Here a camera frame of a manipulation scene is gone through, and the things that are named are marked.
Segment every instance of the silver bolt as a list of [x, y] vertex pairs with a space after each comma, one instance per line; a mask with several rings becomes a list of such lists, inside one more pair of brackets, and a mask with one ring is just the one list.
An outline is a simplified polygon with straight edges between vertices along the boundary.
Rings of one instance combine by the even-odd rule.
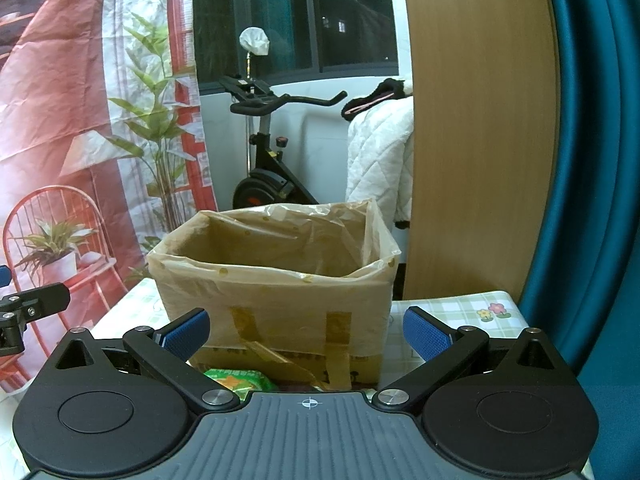
[[234, 394], [229, 390], [209, 390], [202, 394], [202, 400], [212, 406], [223, 406], [234, 400]]
[[389, 390], [382, 390], [378, 394], [378, 400], [387, 406], [399, 406], [409, 400], [409, 394], [404, 390], [391, 388]]

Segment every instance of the handlebar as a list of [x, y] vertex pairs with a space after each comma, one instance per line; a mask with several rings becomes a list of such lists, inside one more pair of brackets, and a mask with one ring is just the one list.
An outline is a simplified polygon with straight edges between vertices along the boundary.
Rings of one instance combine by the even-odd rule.
[[345, 92], [344, 90], [328, 100], [283, 94], [279, 97], [268, 99], [268, 102], [265, 102], [265, 98], [247, 99], [245, 101], [232, 104], [229, 109], [234, 114], [247, 115], [251, 117], [261, 117], [271, 114], [287, 103], [303, 103], [315, 106], [329, 107], [337, 105], [345, 97], [347, 97], [347, 92]]

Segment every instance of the white plant pot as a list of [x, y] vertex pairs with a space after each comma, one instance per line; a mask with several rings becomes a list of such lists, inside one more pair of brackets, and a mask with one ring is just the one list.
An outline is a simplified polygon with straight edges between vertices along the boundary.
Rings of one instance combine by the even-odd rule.
[[78, 273], [76, 266], [76, 254], [69, 253], [55, 262], [42, 267], [42, 281], [44, 285], [62, 283]]

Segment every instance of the green plastic wrapper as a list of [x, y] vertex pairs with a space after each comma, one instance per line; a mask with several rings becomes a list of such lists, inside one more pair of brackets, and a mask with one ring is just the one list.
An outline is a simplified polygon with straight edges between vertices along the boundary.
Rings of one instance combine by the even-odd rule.
[[264, 374], [255, 370], [219, 370], [212, 368], [204, 374], [238, 394], [240, 400], [245, 400], [252, 390], [260, 392], [274, 392], [278, 388]]

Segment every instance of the white quilted coat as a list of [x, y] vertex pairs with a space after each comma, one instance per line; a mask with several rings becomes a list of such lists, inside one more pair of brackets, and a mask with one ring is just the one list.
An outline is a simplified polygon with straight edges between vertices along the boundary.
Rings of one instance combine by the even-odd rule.
[[411, 218], [414, 98], [384, 101], [349, 126], [347, 202], [375, 198], [386, 225]]

